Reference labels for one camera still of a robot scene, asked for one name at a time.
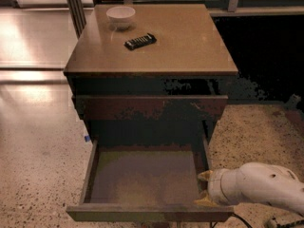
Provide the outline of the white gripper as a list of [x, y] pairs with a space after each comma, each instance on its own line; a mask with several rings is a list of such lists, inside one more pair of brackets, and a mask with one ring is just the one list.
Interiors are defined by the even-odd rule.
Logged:
[[208, 170], [198, 174], [200, 181], [208, 181], [207, 190], [199, 194], [196, 205], [217, 207], [237, 205], [240, 203], [240, 192], [237, 185], [237, 170]]

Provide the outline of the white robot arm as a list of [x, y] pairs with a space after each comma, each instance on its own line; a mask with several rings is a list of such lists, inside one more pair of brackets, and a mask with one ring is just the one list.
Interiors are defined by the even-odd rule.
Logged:
[[290, 169], [247, 162], [236, 169], [217, 169], [198, 174], [207, 182], [200, 199], [203, 206], [232, 206], [260, 203], [304, 216], [304, 183]]

